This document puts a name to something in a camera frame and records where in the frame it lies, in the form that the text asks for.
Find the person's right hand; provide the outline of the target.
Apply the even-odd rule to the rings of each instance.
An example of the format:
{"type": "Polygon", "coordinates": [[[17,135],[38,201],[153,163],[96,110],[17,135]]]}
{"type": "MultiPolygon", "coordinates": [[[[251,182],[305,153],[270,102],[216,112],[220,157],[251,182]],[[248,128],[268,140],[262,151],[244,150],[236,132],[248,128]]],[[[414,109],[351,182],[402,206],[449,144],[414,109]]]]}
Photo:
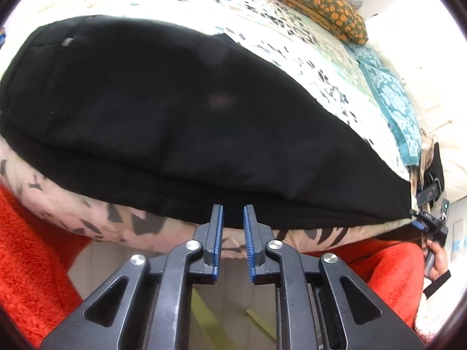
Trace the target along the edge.
{"type": "Polygon", "coordinates": [[[435,281],[449,270],[447,252],[441,245],[430,239],[426,239],[423,242],[422,249],[425,258],[428,254],[433,254],[435,256],[434,264],[430,269],[430,273],[426,275],[426,278],[430,281],[435,281]]]}

